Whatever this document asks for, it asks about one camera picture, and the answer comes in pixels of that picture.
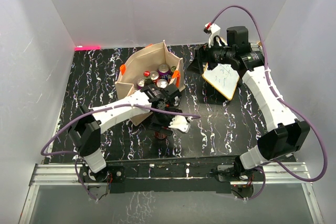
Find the purple Fanta can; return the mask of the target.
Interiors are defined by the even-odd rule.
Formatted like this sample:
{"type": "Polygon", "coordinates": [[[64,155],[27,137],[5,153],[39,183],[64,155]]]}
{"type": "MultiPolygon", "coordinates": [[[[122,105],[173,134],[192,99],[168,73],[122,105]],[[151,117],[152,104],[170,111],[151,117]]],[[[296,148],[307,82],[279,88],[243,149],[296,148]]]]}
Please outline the purple Fanta can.
{"type": "Polygon", "coordinates": [[[139,78],[138,80],[137,80],[137,88],[138,88],[138,90],[141,90],[143,87],[145,87],[146,86],[146,78],[139,78]]]}
{"type": "Polygon", "coordinates": [[[170,81],[171,69],[167,64],[161,64],[157,69],[161,79],[165,79],[167,82],[170,81]]]}

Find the red Coke can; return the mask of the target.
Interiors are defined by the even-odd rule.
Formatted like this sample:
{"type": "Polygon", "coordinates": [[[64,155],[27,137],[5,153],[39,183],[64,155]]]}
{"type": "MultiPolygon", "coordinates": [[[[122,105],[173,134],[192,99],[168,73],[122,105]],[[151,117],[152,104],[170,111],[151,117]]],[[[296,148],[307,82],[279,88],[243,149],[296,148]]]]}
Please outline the red Coke can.
{"type": "Polygon", "coordinates": [[[151,71],[150,72],[150,79],[156,83],[158,80],[160,80],[160,75],[157,71],[151,71]]]}
{"type": "Polygon", "coordinates": [[[165,80],[165,79],[159,79],[159,80],[156,82],[156,86],[157,86],[158,88],[162,88],[162,89],[164,89],[164,88],[166,88],[168,85],[169,85],[169,83],[168,83],[168,81],[165,80]]]}
{"type": "Polygon", "coordinates": [[[160,133],[160,132],[154,132],[154,136],[156,139],[158,140],[164,140],[167,138],[167,135],[164,133],[160,133]]]}

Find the dark Pepsi bottle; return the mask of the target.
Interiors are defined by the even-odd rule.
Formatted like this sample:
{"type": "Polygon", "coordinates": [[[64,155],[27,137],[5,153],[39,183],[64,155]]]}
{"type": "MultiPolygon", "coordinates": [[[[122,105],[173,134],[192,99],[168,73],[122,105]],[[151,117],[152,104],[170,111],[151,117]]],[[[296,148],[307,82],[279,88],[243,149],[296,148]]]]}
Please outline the dark Pepsi bottle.
{"type": "Polygon", "coordinates": [[[151,73],[149,71],[145,71],[143,73],[144,76],[144,86],[152,84],[151,73]]]}

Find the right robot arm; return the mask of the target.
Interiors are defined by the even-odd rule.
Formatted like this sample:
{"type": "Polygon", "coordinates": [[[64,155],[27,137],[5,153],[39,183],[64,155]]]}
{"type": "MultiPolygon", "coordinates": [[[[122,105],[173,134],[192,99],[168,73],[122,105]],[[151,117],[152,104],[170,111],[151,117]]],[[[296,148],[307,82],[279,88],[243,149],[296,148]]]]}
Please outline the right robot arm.
{"type": "Polygon", "coordinates": [[[235,158],[232,168],[224,175],[247,180],[258,166],[301,149],[310,126],[299,121],[291,110],[283,105],[261,50],[254,51],[248,41],[245,26],[227,28],[227,39],[220,37],[220,27],[208,23],[204,31],[208,42],[195,49],[195,57],[187,70],[200,74],[203,79],[221,93],[232,99],[238,81],[253,94],[264,116],[267,133],[261,136],[255,147],[235,158]]]}

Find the canvas bag with orange handles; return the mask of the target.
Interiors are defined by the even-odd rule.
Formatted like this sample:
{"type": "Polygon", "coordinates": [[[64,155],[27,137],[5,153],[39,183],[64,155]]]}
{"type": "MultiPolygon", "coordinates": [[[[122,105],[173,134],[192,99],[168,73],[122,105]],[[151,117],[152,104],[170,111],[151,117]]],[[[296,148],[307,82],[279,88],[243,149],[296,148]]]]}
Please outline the canvas bag with orange handles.
{"type": "Polygon", "coordinates": [[[175,84],[180,91],[183,91],[185,89],[183,58],[179,58],[169,52],[163,41],[137,51],[122,65],[118,79],[115,82],[118,100],[135,93],[138,88],[137,81],[143,77],[145,71],[157,71],[162,64],[170,67],[176,66],[180,75],[178,78],[172,78],[169,83],[175,84]]]}

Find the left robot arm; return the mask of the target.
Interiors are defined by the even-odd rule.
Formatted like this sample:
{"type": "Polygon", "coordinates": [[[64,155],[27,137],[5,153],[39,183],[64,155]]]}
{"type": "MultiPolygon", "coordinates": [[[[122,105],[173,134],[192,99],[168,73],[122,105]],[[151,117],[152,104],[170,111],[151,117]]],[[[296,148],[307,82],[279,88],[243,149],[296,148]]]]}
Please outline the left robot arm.
{"type": "Polygon", "coordinates": [[[152,111],[151,130],[165,135],[171,135],[172,130],[186,133],[190,128],[187,117],[176,109],[180,99],[181,93],[174,84],[166,88],[150,84],[105,106],[91,109],[81,106],[82,115],[70,126],[68,134],[89,167],[87,174],[97,182],[108,177],[107,164],[100,148],[101,134],[125,120],[152,111]]]}

